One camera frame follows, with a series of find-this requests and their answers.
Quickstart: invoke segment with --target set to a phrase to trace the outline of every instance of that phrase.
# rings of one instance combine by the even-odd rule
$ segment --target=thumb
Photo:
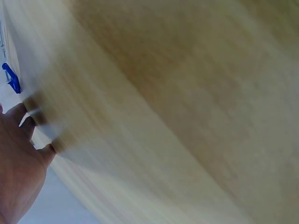
[[[52,163],[55,155],[56,155],[56,152],[53,148],[52,145],[46,145],[45,148],[43,149],[39,149],[38,152],[42,155],[43,159],[44,159],[44,166],[46,168],[49,167],[49,165]]]

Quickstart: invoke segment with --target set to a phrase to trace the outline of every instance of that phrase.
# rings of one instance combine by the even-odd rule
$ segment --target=finger
[[[44,164],[43,164],[44,167],[48,168],[56,155],[53,146],[47,145],[45,148],[39,149],[38,152],[42,155],[44,159]]]
[[[27,117],[23,124],[21,125],[21,129],[26,135],[26,137],[30,140],[33,135],[34,128],[36,127],[36,123],[34,122],[32,117]]]
[[[16,123],[19,125],[26,113],[27,113],[26,108],[24,104],[21,103],[13,107],[12,109],[10,109],[6,113],[6,115],[13,118],[16,121]]]

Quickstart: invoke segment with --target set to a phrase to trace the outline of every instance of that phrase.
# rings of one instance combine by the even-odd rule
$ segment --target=wooden board
[[[299,222],[296,1],[2,3],[53,168],[100,221]]]

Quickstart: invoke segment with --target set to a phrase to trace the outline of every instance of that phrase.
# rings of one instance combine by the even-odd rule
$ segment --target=blue clip
[[[17,75],[11,70],[11,68],[9,67],[9,65],[7,63],[4,63],[2,65],[2,69],[7,71],[7,73],[10,75],[10,82],[8,84],[11,85],[11,87],[14,89],[14,91],[17,94],[20,94],[21,86],[20,86],[19,78],[17,77]]]

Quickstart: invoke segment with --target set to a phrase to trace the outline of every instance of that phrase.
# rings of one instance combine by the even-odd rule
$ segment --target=white surface
[[[19,224],[100,224],[49,168],[46,183]]]

